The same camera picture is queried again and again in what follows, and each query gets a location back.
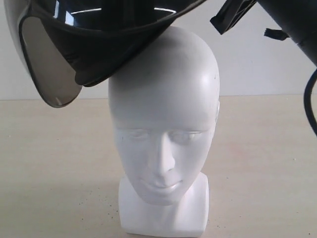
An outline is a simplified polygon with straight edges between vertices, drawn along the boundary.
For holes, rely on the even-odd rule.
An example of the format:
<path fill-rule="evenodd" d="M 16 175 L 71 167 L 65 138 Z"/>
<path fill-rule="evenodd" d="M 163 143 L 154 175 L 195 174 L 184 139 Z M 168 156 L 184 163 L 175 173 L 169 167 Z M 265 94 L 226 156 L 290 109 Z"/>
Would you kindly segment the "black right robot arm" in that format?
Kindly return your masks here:
<path fill-rule="evenodd" d="M 264 35 L 284 41 L 288 38 L 313 63 L 317 63 L 316 0 L 227 0 L 210 23 L 222 35 L 258 3 L 276 22 L 279 29 L 266 28 Z"/>

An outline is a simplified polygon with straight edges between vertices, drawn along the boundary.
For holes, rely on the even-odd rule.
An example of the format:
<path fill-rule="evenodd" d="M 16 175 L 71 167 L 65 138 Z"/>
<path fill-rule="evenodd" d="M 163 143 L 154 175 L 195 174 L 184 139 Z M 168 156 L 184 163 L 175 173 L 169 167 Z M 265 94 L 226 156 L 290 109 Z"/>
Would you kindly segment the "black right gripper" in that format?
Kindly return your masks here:
<path fill-rule="evenodd" d="M 210 23 L 223 35 L 256 3 L 256 0 L 227 0 Z M 316 0 L 260 0 L 258 3 L 296 44 L 317 46 Z"/>

